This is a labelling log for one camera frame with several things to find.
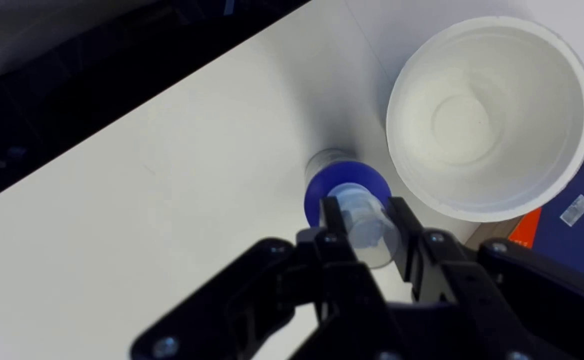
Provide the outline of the blue and clear bottle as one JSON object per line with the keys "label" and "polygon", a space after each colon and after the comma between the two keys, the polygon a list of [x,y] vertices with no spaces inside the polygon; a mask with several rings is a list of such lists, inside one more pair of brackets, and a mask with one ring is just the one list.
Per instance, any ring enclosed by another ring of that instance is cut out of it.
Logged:
{"label": "blue and clear bottle", "polygon": [[373,167],[340,149],[322,150],[310,158],[305,171],[304,210],[310,227],[321,219],[321,199],[338,185],[356,183],[365,187],[385,207],[391,197],[385,178]]}

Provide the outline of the white plastic cup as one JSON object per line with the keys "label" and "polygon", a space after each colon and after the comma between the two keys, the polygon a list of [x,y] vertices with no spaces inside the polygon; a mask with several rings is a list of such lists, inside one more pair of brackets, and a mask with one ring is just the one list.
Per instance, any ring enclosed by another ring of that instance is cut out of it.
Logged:
{"label": "white plastic cup", "polygon": [[540,23],[455,23],[404,64],[385,130],[398,176],[432,210],[516,218],[555,198],[584,162],[584,63]]}

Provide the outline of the clear plastic cap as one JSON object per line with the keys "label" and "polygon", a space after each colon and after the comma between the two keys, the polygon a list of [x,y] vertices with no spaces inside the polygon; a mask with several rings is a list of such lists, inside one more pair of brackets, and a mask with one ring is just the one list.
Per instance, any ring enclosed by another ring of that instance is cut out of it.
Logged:
{"label": "clear plastic cap", "polygon": [[353,182],[339,184],[328,196],[337,199],[347,239],[358,260],[371,269],[389,265],[397,253],[401,235],[381,201],[367,188]]}

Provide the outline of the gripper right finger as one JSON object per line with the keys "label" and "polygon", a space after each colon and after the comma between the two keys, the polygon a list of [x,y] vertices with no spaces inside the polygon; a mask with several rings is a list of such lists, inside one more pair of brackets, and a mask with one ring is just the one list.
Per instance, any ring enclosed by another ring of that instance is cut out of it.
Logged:
{"label": "gripper right finger", "polygon": [[505,239],[470,249],[400,197],[386,210],[414,300],[391,305],[402,360],[584,360],[584,274]]}

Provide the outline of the blue and orange book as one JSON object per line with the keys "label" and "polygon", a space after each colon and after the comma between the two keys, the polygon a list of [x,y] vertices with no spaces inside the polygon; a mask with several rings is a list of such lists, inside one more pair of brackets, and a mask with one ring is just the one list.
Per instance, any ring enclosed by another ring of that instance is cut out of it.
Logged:
{"label": "blue and orange book", "polygon": [[466,246],[477,249],[491,238],[520,244],[584,274],[584,162],[544,206],[513,219],[480,224]]}

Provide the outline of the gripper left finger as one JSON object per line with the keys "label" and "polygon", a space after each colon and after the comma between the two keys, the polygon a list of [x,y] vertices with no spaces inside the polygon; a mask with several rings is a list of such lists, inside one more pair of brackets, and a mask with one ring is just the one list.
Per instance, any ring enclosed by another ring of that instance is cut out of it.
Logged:
{"label": "gripper left finger", "polygon": [[367,265],[346,237],[335,198],[321,201],[321,226],[296,242],[258,241],[133,342],[131,360],[250,360],[314,305],[318,326],[289,360],[392,357],[392,320]]}

